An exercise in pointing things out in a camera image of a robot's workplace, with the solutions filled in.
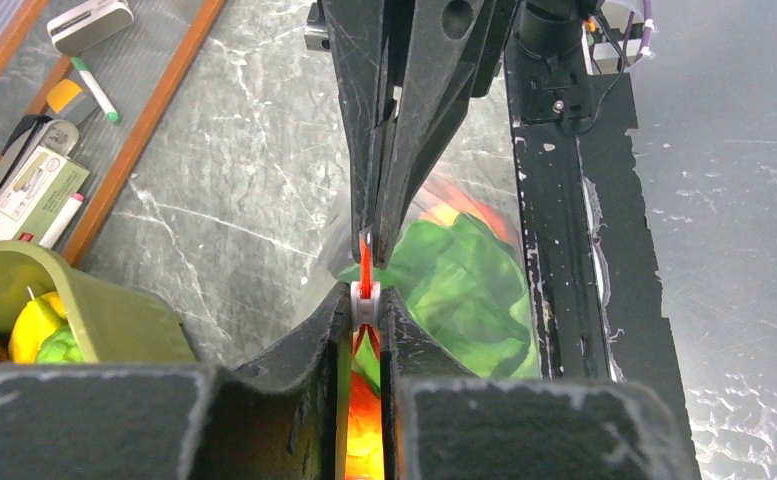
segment gray marble surface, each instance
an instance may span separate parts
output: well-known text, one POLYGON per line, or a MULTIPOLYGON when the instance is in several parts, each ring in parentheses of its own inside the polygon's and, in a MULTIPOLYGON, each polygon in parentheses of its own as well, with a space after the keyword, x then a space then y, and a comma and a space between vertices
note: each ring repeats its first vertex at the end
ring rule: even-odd
MULTIPOLYGON (((301 320, 347 184, 331 61, 303 45, 307 3, 228 2, 82 265, 165 298, 205 360, 238 364, 301 320)), ((655 10, 633 136, 699 460, 706 478, 777 478, 777 6, 655 10)), ((25 104, 20 76, 3 81, 25 104)), ((16 118, 0 111, 0 131, 16 118)), ((514 211, 506 118, 498 80, 442 167, 514 211)))

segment wooden tray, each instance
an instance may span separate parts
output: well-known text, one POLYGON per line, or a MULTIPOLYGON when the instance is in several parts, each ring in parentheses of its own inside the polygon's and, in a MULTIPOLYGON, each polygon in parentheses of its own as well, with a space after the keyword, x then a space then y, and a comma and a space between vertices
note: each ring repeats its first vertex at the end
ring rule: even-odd
MULTIPOLYGON (((0 76, 44 10, 48 0, 29 0, 20 7, 0 37, 0 76)), ((89 196, 87 208, 61 251, 72 266, 78 265, 111 211, 123 184, 129 178, 138 159, 155 131, 179 84, 199 52, 208 32, 220 14, 226 0, 205 0, 181 43, 173 52, 170 63, 160 77, 146 106, 105 175, 100 187, 89 196)), ((47 110, 46 94, 71 72, 68 57, 60 57, 35 95, 26 113, 40 114, 47 110)))

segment stapler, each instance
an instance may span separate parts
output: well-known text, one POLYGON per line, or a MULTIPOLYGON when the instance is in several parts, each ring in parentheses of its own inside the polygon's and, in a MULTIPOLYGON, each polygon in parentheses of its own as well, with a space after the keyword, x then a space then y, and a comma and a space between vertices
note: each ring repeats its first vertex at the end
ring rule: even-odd
POLYGON ((26 115, 20 120, 2 150, 0 190, 6 182, 16 177, 24 161, 38 146, 66 156, 78 141, 79 130, 67 120, 53 120, 43 115, 26 115))
POLYGON ((59 52, 78 56, 134 20, 126 0, 89 0, 50 20, 46 29, 59 52))

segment clear plastic bag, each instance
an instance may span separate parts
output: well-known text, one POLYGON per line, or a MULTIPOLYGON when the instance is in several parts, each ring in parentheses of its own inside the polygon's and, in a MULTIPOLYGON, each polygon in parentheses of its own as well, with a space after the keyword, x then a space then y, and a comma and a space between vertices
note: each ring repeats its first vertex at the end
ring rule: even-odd
MULTIPOLYGON (((455 183, 430 175, 376 280, 397 288, 415 321, 470 371, 538 378, 535 310, 518 230, 455 183)), ((350 248, 349 193, 338 194, 324 236, 298 318, 306 318, 337 280, 359 275, 350 248)))

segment purple cable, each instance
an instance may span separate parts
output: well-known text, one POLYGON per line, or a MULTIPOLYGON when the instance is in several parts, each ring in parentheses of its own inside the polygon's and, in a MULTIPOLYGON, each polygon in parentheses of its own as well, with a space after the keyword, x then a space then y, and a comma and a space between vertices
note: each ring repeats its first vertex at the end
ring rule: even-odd
POLYGON ((629 36, 632 34, 632 24, 635 21, 635 12, 629 12, 629 20, 627 20, 627 28, 624 30, 624 46, 623 46, 623 52, 624 52, 624 67, 629 67, 629 61, 627 60, 629 58, 629 55, 627 54, 626 48, 627 44, 629 44, 629 36))
POLYGON ((650 25, 650 28, 645 28, 641 33, 641 46, 638 47, 638 53, 635 56, 635 62, 633 65, 641 60, 644 56, 642 52, 650 51, 650 37, 653 35, 653 1, 643 0, 644 3, 644 23, 650 25))

